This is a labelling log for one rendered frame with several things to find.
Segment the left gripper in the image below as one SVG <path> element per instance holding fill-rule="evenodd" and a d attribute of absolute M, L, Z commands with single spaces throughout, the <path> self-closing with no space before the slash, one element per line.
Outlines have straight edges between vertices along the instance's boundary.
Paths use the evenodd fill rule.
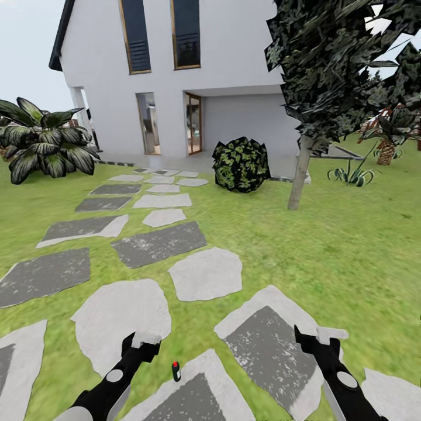
<path fill-rule="evenodd" d="M 143 343 L 143 345 L 139 348 L 133 348 L 131 347 L 133 337 L 134 333 L 127 336 L 123 342 L 121 358 L 133 357 L 138 367 L 143 361 L 150 363 L 153 360 L 153 357 L 158 355 L 158 352 L 160 351 L 160 344 Z"/>

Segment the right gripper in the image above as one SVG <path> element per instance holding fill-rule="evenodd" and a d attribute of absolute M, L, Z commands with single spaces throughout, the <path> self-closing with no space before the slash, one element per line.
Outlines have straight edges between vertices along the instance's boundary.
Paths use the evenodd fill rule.
<path fill-rule="evenodd" d="M 315 360 L 320 362 L 324 356 L 335 357 L 336 359 L 340 354 L 340 342 L 338 339 L 329 339 L 330 345 L 320 344 L 315 336 L 301 334 L 297 325 L 294 326 L 295 341 L 301 345 L 304 353 L 313 354 Z"/>

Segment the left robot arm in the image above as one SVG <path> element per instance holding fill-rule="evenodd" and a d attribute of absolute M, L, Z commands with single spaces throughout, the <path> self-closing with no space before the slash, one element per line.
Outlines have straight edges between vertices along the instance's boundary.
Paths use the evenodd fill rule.
<path fill-rule="evenodd" d="M 160 351 L 160 335 L 134 332 L 123 342 L 121 360 L 90 391 L 83 391 L 72 407 L 53 421 L 113 421 L 127 402 L 131 380 L 141 363 Z"/>

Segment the insectifuge atomizer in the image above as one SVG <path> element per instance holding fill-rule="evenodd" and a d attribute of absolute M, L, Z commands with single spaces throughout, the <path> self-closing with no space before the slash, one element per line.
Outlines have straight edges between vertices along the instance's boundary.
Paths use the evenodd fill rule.
<path fill-rule="evenodd" d="M 115 197 L 116 197 L 116 195 L 92 196 L 92 198 L 115 198 Z M 175 382 L 178 382 L 181 379 L 181 369 L 180 369 L 179 362 L 176 362 L 176 364 L 172 365 L 172 372 L 174 374 Z"/>

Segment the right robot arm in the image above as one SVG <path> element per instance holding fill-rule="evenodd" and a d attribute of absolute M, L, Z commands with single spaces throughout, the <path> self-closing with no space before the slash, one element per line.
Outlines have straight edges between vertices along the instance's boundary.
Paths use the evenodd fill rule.
<path fill-rule="evenodd" d="M 319 335 L 301 334 L 294 326 L 295 341 L 304 353 L 313 354 L 323 377 L 326 399 L 337 421 L 389 421 L 379 416 L 364 397 L 357 380 L 339 360 L 339 339 L 348 339 L 344 329 L 316 327 Z"/>

